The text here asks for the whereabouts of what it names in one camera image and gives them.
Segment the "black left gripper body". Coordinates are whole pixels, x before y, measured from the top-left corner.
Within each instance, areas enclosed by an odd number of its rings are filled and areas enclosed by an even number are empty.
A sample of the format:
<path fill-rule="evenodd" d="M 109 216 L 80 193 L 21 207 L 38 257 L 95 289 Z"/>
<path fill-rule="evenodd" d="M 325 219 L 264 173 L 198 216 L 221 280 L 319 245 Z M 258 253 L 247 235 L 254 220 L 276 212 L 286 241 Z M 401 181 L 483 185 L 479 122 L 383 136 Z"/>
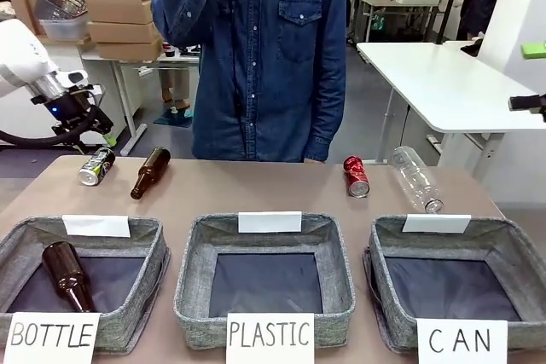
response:
<path fill-rule="evenodd" d="M 32 103 L 44 105 L 64 128 L 78 128 L 84 124 L 87 128 L 101 128 L 100 100 L 94 91 L 91 84 L 76 85 L 69 89 L 61 87 L 60 94 L 53 95 L 50 91 L 47 95 L 45 88 L 34 84 Z"/>

